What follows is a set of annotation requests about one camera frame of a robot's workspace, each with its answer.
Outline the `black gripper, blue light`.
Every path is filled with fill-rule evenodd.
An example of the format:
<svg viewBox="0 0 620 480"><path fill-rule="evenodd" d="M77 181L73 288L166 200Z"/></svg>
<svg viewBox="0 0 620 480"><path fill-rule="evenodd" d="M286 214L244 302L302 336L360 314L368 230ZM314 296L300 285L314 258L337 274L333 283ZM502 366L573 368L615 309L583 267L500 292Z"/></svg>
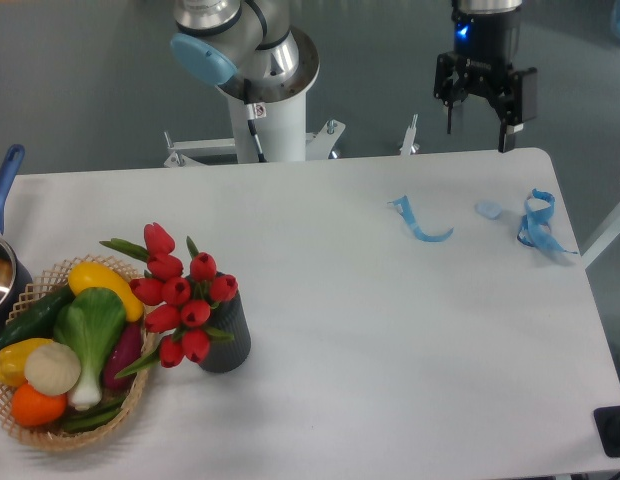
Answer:
<svg viewBox="0 0 620 480"><path fill-rule="evenodd" d="M453 1L453 49L436 62L433 95L446 107L446 133L453 106L474 95L488 101L500 120L498 151L516 145L521 124L537 115L537 69L517 70L521 1Z"/></svg>

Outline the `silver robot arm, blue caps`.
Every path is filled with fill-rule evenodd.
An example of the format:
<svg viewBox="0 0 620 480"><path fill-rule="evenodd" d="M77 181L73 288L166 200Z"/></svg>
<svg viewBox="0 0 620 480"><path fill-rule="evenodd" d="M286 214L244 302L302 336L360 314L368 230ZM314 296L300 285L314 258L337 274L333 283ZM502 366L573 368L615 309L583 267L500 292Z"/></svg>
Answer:
<svg viewBox="0 0 620 480"><path fill-rule="evenodd" d="M499 118L498 150L537 115L537 71L512 64L519 42L519 1L454 1L454 46L438 55L433 95L447 110L468 96ZM170 41L175 60L227 98L243 163L326 158L339 134L306 131L306 93L319 73L316 46L290 23L286 1L177 1ZM317 149L326 139L322 152Z"/></svg>

